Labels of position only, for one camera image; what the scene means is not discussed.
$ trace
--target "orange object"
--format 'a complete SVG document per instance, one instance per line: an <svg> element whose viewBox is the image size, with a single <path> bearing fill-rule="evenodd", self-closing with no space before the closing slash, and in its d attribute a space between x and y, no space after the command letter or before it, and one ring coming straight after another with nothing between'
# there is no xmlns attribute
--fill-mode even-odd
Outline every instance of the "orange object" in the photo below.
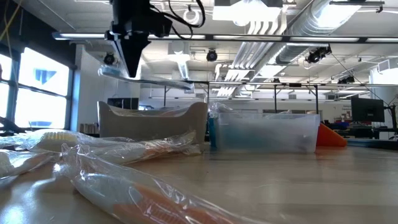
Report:
<svg viewBox="0 0 398 224"><path fill-rule="evenodd" d="M171 199L137 184L134 185L134 188L141 197L137 198L136 204L113 205L114 215L122 221L150 224L233 224L226 217L211 210L175 203Z"/></svg>
<svg viewBox="0 0 398 224"><path fill-rule="evenodd" d="M332 129L328 128L326 125L320 124L318 129L317 146L345 147L347 146L347 140Z"/></svg>

